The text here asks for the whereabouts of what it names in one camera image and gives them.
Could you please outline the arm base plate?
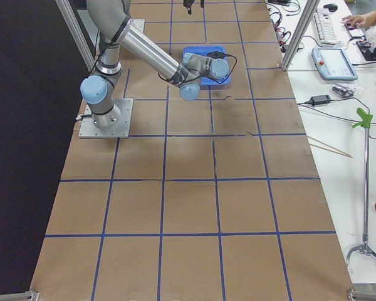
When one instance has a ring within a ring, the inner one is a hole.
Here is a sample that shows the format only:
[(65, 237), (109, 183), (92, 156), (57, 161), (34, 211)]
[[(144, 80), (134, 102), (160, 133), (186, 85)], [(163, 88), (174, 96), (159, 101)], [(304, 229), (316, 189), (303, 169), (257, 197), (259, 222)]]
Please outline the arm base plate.
[(105, 115), (92, 114), (86, 106), (81, 119), (79, 138), (81, 139), (127, 139), (133, 111), (132, 98), (115, 98), (112, 110)]

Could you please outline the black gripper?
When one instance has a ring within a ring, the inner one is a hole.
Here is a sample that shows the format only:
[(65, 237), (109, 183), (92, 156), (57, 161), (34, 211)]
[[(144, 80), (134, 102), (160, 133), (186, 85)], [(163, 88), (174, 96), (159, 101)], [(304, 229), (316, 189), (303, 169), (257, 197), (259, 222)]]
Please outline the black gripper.
[[(188, 14), (192, 14), (192, 8), (190, 6), (187, 7), (187, 12)], [(206, 56), (210, 58), (225, 58), (226, 54), (220, 51), (212, 51), (212, 52), (208, 52)]]

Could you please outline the person hand at keyboard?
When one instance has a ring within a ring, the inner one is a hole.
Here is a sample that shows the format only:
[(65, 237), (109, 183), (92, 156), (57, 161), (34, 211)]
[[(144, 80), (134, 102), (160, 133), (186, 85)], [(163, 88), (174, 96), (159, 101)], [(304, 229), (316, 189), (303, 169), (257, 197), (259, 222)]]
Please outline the person hand at keyboard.
[(343, 17), (342, 21), (350, 27), (364, 28), (367, 18), (364, 15), (349, 15)]

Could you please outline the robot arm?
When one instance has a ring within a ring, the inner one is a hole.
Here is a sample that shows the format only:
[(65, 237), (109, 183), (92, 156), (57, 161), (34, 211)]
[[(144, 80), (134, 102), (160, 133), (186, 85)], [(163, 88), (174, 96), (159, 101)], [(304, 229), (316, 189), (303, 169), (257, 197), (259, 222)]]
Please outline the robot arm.
[(98, 129), (117, 124), (122, 114), (112, 98), (122, 72), (121, 48), (151, 66), (163, 81), (177, 87), (184, 100), (198, 98), (202, 78), (219, 83), (230, 74), (225, 55), (219, 51), (205, 56), (188, 53), (182, 62), (175, 60), (137, 29), (130, 16), (130, 1), (87, 1), (86, 6), (99, 30), (100, 54), (91, 75), (82, 81), (80, 92)]
[[(183, 6), (186, 8), (187, 13), (189, 15), (191, 15), (192, 14), (192, 7), (195, 4), (195, 0), (183, 0), (182, 3), (183, 3)], [(201, 9), (204, 9), (205, 8), (205, 0), (200, 0), (199, 5), (200, 5)]]

